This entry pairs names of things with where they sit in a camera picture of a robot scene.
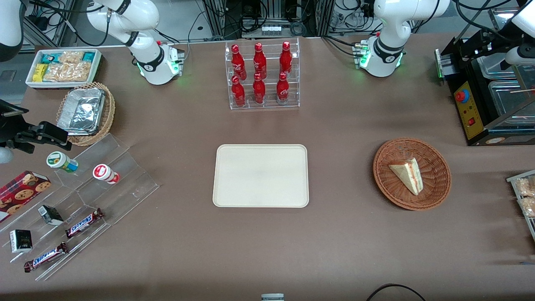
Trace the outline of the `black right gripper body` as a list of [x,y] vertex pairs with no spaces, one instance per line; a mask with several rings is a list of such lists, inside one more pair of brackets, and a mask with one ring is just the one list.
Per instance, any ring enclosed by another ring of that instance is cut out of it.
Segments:
[[42,124],[32,125],[25,121],[23,114],[29,110],[0,101],[0,146],[19,149],[25,153],[33,153],[35,146],[31,142],[38,141],[38,131]]

